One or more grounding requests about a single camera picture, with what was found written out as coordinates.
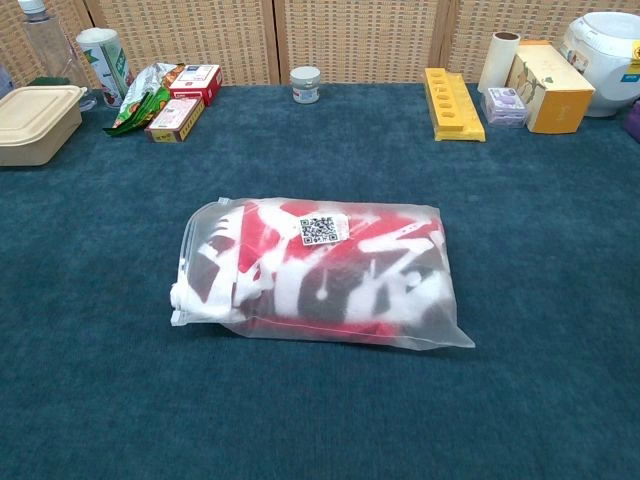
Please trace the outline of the small white jar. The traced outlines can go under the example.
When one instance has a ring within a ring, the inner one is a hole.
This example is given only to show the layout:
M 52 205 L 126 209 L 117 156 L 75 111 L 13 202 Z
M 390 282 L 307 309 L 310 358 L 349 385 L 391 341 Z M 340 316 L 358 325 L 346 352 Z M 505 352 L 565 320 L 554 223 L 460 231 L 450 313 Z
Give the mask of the small white jar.
M 312 104 L 319 100 L 321 72 L 314 66 L 300 66 L 290 71 L 293 99 L 299 104 Z

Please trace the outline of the white green cylinder can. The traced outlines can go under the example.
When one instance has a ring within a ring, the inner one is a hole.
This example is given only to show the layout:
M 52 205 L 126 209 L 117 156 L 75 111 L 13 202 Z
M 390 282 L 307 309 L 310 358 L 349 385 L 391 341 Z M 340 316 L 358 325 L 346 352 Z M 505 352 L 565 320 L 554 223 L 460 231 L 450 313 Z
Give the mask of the white green cylinder can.
M 76 42 L 100 82 L 106 104 L 119 108 L 134 77 L 118 33 L 94 27 L 80 32 Z

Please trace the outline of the beige lidded lunch box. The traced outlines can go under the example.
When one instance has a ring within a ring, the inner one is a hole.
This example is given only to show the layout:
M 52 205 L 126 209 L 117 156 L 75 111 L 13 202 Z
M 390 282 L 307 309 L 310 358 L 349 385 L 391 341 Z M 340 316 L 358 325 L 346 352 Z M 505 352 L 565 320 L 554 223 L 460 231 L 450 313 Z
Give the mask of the beige lidded lunch box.
M 82 123 L 73 85 L 29 86 L 0 99 L 0 167 L 48 163 Z

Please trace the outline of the orange beige carton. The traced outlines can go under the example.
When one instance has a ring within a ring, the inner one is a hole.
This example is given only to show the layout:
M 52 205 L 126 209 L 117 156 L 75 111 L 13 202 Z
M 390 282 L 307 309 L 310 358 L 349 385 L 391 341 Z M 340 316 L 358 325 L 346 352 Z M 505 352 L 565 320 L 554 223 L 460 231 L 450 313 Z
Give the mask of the orange beige carton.
M 527 108 L 527 129 L 535 134 L 575 133 L 594 87 L 546 41 L 522 41 L 507 79 Z

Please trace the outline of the dark teal carpet tabletop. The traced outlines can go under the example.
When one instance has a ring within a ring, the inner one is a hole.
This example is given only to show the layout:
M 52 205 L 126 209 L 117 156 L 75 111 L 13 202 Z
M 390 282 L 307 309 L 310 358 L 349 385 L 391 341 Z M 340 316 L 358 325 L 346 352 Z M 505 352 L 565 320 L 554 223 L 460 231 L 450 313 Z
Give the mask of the dark teal carpet tabletop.
M 188 139 L 85 113 L 0 168 L 0 480 L 640 480 L 640 143 L 488 127 L 424 90 L 226 87 Z M 185 224 L 221 197 L 438 207 L 471 349 L 175 328 Z

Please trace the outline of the clear plastic water bottle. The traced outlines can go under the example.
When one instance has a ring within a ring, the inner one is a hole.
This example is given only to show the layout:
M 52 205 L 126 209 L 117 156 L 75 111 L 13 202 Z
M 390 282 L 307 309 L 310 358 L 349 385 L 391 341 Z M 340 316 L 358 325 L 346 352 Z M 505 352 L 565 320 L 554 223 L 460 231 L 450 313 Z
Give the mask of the clear plastic water bottle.
M 90 91 L 89 81 L 71 42 L 44 0 L 18 0 L 18 3 L 25 15 L 25 32 L 44 70 L 38 77 L 66 77 L 71 81 L 70 85 Z

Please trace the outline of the purple soap pack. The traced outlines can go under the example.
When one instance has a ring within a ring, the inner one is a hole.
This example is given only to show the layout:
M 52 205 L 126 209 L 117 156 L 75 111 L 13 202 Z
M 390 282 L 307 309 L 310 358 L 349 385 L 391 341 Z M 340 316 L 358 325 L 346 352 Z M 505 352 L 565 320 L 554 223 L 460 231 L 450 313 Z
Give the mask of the purple soap pack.
M 512 88 L 488 88 L 483 94 L 482 107 L 490 125 L 519 128 L 528 119 L 526 104 Z

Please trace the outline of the white rice cooker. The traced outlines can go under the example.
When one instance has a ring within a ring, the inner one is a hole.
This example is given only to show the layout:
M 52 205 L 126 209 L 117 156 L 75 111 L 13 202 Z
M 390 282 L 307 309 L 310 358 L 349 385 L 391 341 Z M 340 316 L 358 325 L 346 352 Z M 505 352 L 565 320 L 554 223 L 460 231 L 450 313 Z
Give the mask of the white rice cooker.
M 595 89 L 589 117 L 609 117 L 640 99 L 640 16 L 590 12 L 570 23 L 561 55 Z

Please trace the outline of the green snack packet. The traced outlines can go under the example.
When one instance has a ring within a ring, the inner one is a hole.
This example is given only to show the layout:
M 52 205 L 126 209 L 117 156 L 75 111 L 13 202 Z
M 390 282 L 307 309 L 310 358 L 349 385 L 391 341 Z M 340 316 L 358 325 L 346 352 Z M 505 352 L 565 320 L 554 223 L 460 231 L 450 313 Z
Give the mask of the green snack packet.
M 184 63 L 154 63 L 144 68 L 129 87 L 112 127 L 103 131 L 115 137 L 144 129 L 168 103 L 169 87 L 184 68 Z

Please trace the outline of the purple box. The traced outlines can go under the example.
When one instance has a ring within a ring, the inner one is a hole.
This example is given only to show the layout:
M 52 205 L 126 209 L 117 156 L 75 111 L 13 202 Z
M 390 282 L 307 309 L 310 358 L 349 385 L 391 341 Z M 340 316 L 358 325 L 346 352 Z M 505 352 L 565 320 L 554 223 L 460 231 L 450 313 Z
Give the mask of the purple box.
M 633 104 L 623 127 L 630 136 L 640 143 L 640 99 Z

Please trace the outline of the small red white box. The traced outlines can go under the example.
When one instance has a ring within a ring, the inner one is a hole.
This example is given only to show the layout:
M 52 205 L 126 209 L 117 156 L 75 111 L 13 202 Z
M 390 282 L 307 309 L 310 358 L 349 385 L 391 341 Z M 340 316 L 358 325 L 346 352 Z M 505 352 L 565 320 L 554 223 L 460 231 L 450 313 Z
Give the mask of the small red white box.
M 205 109 L 201 98 L 171 99 L 145 128 L 155 143 L 184 142 Z

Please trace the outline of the yellow holed block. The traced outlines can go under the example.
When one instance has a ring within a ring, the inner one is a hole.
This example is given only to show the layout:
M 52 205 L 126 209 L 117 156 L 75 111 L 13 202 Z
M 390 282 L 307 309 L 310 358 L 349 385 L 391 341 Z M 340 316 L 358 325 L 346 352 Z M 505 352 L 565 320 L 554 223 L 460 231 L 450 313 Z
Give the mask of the yellow holed block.
M 424 70 L 425 95 L 435 141 L 485 142 L 486 133 L 460 73 Z

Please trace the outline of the white paper roll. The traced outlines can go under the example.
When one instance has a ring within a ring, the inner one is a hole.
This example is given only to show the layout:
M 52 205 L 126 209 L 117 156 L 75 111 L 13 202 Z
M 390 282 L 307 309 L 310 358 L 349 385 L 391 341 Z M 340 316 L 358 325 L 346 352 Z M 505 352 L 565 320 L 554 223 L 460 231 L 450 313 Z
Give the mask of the white paper roll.
M 520 36 L 511 32 L 496 32 L 492 35 L 483 65 L 478 92 L 485 94 L 489 88 L 502 88 L 506 85 Z

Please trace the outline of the large red white box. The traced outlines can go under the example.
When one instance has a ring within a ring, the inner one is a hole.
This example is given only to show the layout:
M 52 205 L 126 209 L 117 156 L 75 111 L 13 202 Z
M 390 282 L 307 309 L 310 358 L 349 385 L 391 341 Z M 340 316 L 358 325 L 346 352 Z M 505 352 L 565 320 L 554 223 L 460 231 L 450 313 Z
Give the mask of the large red white box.
M 186 65 L 169 86 L 172 98 L 200 98 L 210 106 L 222 85 L 219 65 Z

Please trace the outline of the wicker folding screen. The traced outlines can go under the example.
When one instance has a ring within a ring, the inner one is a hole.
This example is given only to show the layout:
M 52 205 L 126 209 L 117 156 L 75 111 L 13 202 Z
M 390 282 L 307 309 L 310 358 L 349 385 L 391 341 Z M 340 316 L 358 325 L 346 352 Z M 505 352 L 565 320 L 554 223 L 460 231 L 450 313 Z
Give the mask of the wicker folding screen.
M 480 77 L 491 36 L 556 41 L 592 11 L 640 15 L 640 0 L 44 0 L 69 39 L 114 29 L 133 71 L 218 64 L 228 85 L 418 83 L 427 67 Z

